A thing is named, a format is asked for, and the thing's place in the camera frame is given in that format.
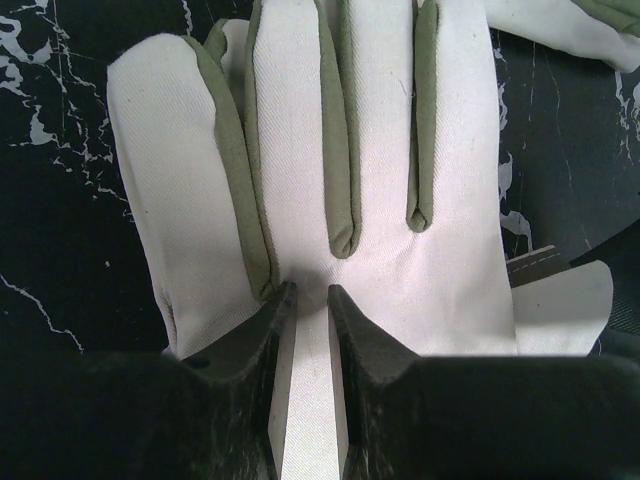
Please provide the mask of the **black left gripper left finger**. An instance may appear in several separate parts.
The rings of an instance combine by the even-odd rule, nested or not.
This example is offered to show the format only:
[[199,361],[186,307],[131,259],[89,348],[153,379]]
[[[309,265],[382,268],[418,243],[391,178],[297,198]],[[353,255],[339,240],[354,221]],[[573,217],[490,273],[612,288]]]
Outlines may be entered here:
[[277,479],[297,291],[200,352],[1,353],[5,479]]

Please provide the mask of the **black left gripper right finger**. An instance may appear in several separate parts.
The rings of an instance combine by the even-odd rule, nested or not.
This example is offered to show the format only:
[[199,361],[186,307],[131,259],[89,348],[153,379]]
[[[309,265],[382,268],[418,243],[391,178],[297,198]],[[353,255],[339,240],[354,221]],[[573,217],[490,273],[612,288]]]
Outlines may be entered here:
[[639,368],[614,357],[422,357],[328,291],[344,479],[635,479]]

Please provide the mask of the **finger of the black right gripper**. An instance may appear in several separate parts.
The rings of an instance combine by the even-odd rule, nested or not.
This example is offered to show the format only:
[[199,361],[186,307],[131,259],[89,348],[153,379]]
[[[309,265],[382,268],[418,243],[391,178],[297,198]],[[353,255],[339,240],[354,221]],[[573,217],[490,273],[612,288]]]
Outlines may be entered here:
[[572,267],[600,260],[610,269],[614,293],[607,326],[591,355],[638,355],[640,312],[640,233],[632,224],[570,262]]

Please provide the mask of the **white glove green fingers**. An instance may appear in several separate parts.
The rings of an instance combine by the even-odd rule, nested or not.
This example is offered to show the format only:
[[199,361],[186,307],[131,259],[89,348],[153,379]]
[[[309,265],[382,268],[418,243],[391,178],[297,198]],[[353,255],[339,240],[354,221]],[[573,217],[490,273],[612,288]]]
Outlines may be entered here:
[[489,26],[632,73],[639,68],[635,1],[486,1]]

